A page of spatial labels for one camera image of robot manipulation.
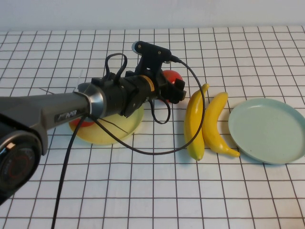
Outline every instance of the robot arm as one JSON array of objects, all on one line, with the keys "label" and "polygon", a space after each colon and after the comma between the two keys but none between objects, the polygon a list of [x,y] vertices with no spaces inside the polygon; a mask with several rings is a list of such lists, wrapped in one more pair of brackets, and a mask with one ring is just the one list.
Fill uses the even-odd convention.
[{"label": "robot arm", "polygon": [[93,78],[66,94],[0,97],[0,204],[34,174],[41,155],[47,152],[47,130],[84,115],[103,118],[113,114],[129,117],[143,103],[154,99],[178,103],[185,97],[184,81],[172,84],[161,70],[164,62],[178,61],[168,49],[135,42],[141,55],[134,72]]}]

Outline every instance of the white wall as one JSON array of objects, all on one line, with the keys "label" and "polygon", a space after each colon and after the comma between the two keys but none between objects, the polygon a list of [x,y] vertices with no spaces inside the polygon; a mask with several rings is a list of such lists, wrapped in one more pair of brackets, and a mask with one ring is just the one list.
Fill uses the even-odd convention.
[{"label": "white wall", "polygon": [[304,0],[0,0],[0,31],[292,24]]}]

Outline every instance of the plate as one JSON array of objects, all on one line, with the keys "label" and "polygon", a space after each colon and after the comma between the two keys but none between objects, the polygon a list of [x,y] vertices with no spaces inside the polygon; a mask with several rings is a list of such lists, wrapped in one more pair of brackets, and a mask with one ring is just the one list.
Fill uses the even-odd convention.
[{"label": "plate", "polygon": [[[99,120],[99,122],[102,123],[117,138],[123,140],[137,129],[142,121],[143,114],[144,108],[141,106],[128,118],[125,116],[120,116],[119,114],[114,114]],[[72,131],[74,131],[76,126],[73,123],[69,123],[69,127]],[[97,145],[111,145],[117,142],[105,131],[103,131],[96,123],[91,126],[81,127],[78,130],[77,137],[86,142]]]},{"label": "plate", "polygon": [[229,131],[244,153],[268,164],[285,164],[305,155],[305,118],[274,99],[252,99],[235,107]]}]

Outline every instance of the banana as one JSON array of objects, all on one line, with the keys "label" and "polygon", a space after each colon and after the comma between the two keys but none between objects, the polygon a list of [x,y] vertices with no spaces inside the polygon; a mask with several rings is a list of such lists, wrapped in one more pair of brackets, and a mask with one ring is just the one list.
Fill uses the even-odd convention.
[{"label": "banana", "polygon": [[[203,94],[208,90],[209,84],[202,86]],[[202,118],[203,100],[200,90],[196,91],[190,98],[186,108],[184,119],[184,139],[189,142],[196,134]],[[196,161],[200,161],[204,155],[204,141],[202,138],[202,130],[197,137],[187,146],[189,155]]]},{"label": "banana", "polygon": [[221,111],[228,100],[228,93],[219,93],[208,105],[205,111],[202,134],[204,142],[216,153],[227,154],[234,157],[239,157],[240,153],[231,149],[226,142],[221,138],[218,129],[217,121]]}]

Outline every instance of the light blue plate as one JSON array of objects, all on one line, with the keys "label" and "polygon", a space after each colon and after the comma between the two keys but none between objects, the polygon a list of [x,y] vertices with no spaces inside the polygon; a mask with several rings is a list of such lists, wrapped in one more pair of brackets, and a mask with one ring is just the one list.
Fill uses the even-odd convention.
[{"label": "light blue plate", "polygon": [[273,99],[251,99],[233,109],[230,134],[250,157],[285,164],[305,155],[305,118],[291,106]]}]

